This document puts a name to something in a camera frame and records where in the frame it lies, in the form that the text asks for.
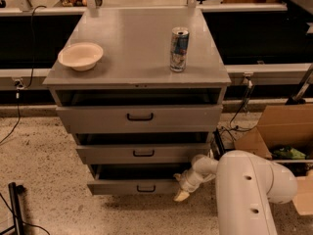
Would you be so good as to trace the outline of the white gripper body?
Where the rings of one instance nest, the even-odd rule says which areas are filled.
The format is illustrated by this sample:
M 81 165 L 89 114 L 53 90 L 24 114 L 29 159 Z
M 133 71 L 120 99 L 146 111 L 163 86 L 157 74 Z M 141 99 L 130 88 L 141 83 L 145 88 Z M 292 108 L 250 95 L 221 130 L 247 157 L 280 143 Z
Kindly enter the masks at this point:
M 192 169 L 185 170 L 178 178 L 180 189 L 183 192 L 193 193 L 201 184 L 215 178 L 213 173 L 201 174 Z

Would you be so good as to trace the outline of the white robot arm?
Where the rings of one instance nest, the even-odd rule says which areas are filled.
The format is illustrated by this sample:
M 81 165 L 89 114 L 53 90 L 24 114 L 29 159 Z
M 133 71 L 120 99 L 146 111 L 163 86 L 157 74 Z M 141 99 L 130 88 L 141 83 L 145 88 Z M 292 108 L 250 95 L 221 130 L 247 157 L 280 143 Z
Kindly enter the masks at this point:
M 176 202 L 215 181 L 219 235 L 278 235 L 270 205 L 288 203 L 297 193 L 288 168 L 241 150 L 218 161 L 196 155 L 191 167 L 174 177 L 179 183 Z

